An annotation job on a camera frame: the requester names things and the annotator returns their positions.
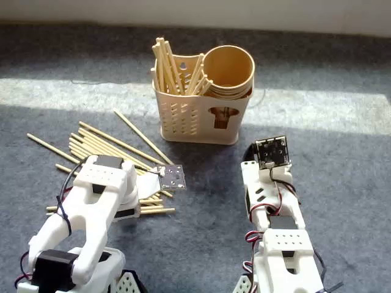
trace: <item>cup rim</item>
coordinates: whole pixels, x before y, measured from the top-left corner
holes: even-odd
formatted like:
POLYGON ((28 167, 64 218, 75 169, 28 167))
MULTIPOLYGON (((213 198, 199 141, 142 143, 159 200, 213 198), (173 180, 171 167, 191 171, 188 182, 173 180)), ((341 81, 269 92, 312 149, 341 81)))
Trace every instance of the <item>cup rim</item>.
MULTIPOLYGON (((217 89, 220 89, 222 91, 224 90, 235 90, 237 88, 240 88, 240 87, 243 87, 244 85, 246 85, 248 82, 250 82, 253 78, 254 78, 254 72, 255 72, 255 62, 254 62, 254 59, 252 58, 252 56, 250 55, 250 53, 248 53, 245 49, 243 48, 240 48, 238 46, 234 46, 234 45, 222 45, 222 46, 217 46, 217 47, 214 47, 212 49, 210 49, 203 57, 202 59, 202 63, 204 64, 204 61, 205 61, 205 58, 210 54, 212 53, 213 51, 217 50, 217 49, 221 49, 221 48, 235 48, 235 49, 239 49, 240 51, 244 52, 245 54, 247 54, 247 56, 250 58, 250 61, 251 61, 251 65, 252 65, 252 68, 251 68, 251 73, 250 73, 250 76, 244 81, 242 82, 241 84, 238 84, 238 85, 234 85, 233 87, 223 87, 221 85, 217 85, 215 83, 212 83, 212 87, 216 87, 217 89)), ((202 69, 202 73, 203 74, 206 74, 205 73, 205 67, 202 69)))

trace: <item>white robotic arm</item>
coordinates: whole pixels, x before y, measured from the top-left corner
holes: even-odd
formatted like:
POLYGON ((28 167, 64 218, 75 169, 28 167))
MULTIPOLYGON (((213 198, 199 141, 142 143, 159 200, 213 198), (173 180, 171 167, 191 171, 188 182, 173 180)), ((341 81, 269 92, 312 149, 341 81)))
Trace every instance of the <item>white robotic arm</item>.
POLYGON ((121 277, 125 257, 119 250, 105 248, 108 229, 113 221, 138 217, 140 199, 162 189, 184 188, 179 165, 158 166, 137 176, 130 161, 102 155, 88 157, 60 204, 65 213, 59 208, 30 240, 32 278, 18 285, 18 293, 106 293, 108 288, 109 292, 125 292, 125 283, 138 292, 135 273, 127 272, 121 286, 114 281, 121 277), (86 231, 83 248, 55 250, 74 230, 86 231))
POLYGON ((253 244, 253 257, 244 262, 249 273, 242 275, 233 292, 331 292, 324 289, 305 230, 292 185, 286 137, 258 140, 247 154, 241 169, 247 214, 255 225, 255 231, 246 235, 253 244))

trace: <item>stack of paper cups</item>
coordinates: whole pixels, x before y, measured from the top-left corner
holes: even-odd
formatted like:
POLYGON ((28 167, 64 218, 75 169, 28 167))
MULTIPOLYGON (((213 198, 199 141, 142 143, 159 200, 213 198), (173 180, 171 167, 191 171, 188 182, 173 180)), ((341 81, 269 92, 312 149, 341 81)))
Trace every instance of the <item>stack of paper cups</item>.
POLYGON ((254 71, 253 58, 242 48, 213 48, 203 58, 203 74, 213 80, 207 95, 229 100, 244 98, 252 89, 254 71))

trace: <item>beige plastic container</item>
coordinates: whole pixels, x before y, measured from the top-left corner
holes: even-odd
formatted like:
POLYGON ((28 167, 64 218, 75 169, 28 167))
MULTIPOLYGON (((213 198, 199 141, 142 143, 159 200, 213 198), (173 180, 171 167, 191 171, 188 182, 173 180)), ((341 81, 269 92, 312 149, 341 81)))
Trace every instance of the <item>beige plastic container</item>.
MULTIPOLYGON (((190 80, 199 56, 174 55, 180 74, 186 83, 190 80)), ((156 91, 161 119, 161 135, 174 142, 216 143, 231 145, 238 140, 239 128, 247 104, 252 96, 252 86, 243 98, 225 100, 210 96, 178 96, 156 91)))

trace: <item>wall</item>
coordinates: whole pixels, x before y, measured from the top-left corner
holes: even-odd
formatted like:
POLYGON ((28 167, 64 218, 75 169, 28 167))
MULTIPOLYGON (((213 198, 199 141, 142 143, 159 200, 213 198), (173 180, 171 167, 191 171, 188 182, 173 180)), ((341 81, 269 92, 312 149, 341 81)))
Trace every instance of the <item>wall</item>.
POLYGON ((0 0, 0 20, 391 36, 389 0, 0 0))

